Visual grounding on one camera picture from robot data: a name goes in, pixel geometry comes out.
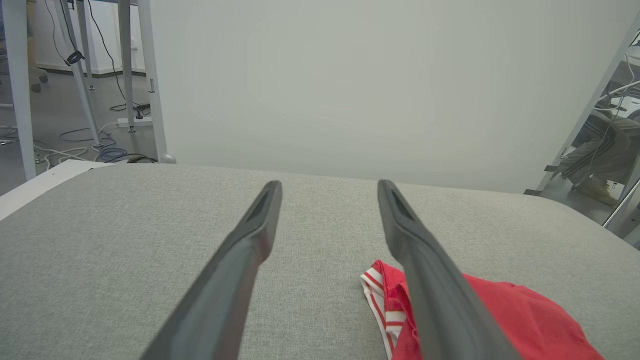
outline gray floor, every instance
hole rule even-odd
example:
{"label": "gray floor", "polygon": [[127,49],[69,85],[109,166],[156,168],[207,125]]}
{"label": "gray floor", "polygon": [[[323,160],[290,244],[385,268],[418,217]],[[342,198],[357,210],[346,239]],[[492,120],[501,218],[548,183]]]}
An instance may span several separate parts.
{"label": "gray floor", "polygon": [[[561,176],[556,176],[545,186],[540,196],[567,205],[598,224],[604,223],[613,212],[613,208],[591,197],[571,191],[571,186],[571,181],[563,179]],[[609,192],[613,197],[619,197],[624,188],[622,184],[617,184],[614,187],[614,184],[610,181],[609,186]]]}
{"label": "gray floor", "polygon": [[[120,86],[124,88],[122,76]],[[11,86],[8,76],[0,76],[0,103],[11,103]],[[92,104],[96,122],[100,128],[109,122],[117,121],[119,117],[125,117],[124,111],[109,111],[110,106],[123,104],[124,100],[118,91],[114,77],[94,79],[95,90],[92,90]],[[134,101],[148,102],[149,96],[145,78],[133,77]],[[88,127],[79,96],[76,90],[74,78],[69,75],[49,74],[49,82],[42,84],[40,93],[31,92],[31,122],[33,124],[33,137],[35,140],[46,143],[52,149],[65,150],[74,147],[91,146],[93,142],[71,143],[59,139],[59,135],[65,131]],[[15,126],[15,115],[11,108],[0,108],[0,126]],[[152,126],[137,128],[137,132],[128,133],[126,128],[116,125],[105,128],[117,141],[117,147],[156,157],[156,145]],[[91,138],[89,130],[77,133],[76,139]],[[89,150],[82,158],[92,160],[95,151]],[[38,174],[46,170],[46,163],[36,165]],[[24,182],[24,169],[20,155],[20,145],[13,143],[0,147],[0,195],[9,192]]]}

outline gray fabric surface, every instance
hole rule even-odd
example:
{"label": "gray fabric surface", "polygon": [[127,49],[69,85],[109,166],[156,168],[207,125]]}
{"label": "gray fabric surface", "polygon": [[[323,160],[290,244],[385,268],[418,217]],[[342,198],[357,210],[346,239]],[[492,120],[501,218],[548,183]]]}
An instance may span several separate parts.
{"label": "gray fabric surface", "polygon": [[[0,358],[136,359],[264,183],[284,199],[241,359],[385,359],[358,276],[389,254],[376,183],[183,165],[93,169],[0,222]],[[640,354],[640,252],[526,195],[399,184],[459,268],[562,305]]]}

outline red cloth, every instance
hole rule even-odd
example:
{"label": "red cloth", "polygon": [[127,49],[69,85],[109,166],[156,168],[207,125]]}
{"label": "red cloth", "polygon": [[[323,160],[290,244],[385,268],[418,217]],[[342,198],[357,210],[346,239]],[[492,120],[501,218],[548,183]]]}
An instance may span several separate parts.
{"label": "red cloth", "polygon": [[[464,276],[523,360],[604,359],[555,302],[524,286]],[[377,260],[360,279],[389,360],[422,359],[404,273]]]}

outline shoe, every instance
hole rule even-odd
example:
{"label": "shoe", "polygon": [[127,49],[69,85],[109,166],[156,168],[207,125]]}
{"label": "shoe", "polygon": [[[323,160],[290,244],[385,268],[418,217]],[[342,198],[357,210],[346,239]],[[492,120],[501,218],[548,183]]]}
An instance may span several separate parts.
{"label": "shoe", "polygon": [[593,181],[585,181],[584,184],[578,187],[576,192],[587,195],[592,199],[596,199],[614,208],[618,205],[618,200],[609,193],[609,184],[600,185]]}

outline red fabric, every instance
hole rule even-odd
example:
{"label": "red fabric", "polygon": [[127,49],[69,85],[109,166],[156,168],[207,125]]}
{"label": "red fabric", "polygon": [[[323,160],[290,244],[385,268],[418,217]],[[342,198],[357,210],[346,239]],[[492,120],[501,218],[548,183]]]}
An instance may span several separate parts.
{"label": "red fabric", "polygon": [[[404,273],[380,260],[372,267],[382,275],[384,310],[406,315],[392,359],[422,359]],[[464,276],[523,360],[604,359],[555,302],[524,286]]]}

